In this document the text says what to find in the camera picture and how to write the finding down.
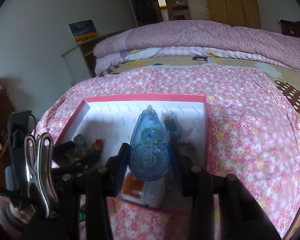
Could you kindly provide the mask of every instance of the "painting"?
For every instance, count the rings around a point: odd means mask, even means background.
[[[76,43],[98,37],[92,20],[71,23],[69,27]]]

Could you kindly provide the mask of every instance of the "screw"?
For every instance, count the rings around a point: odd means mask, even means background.
[[[67,180],[71,179],[71,175],[70,174],[65,174],[65,175],[62,176],[62,179],[64,181],[67,181]]]
[[[98,168],[98,172],[99,172],[99,173],[104,173],[104,172],[106,172],[106,171],[108,171],[108,168],[107,168],[106,166],[100,166],[100,167]]]
[[[227,177],[228,177],[229,180],[232,180],[232,181],[235,181],[237,179],[237,176],[234,175],[234,174],[228,174]]]
[[[193,172],[200,172],[201,168],[199,166],[192,166],[191,167],[191,171],[193,171]]]

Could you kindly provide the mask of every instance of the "wooden headboard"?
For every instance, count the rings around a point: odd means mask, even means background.
[[[282,34],[300,38],[300,21],[290,22],[286,20],[280,20],[282,25]]]

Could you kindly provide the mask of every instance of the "doorway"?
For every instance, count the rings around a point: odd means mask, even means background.
[[[159,6],[160,6],[162,20],[164,22],[168,22],[169,21],[169,14],[168,14],[166,0],[158,0],[158,2],[159,2]]]
[[[138,27],[162,22],[158,0],[131,0]]]

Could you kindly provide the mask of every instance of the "open box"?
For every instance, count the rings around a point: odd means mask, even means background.
[[[91,146],[96,139],[104,143],[98,166],[117,155],[122,143],[130,143],[139,115],[151,105],[162,121],[162,115],[176,115],[182,127],[180,141],[192,142],[200,166],[207,163],[208,114],[206,99],[186,94],[122,94],[86,98],[80,103],[61,132],[57,143],[73,140],[81,134]]]

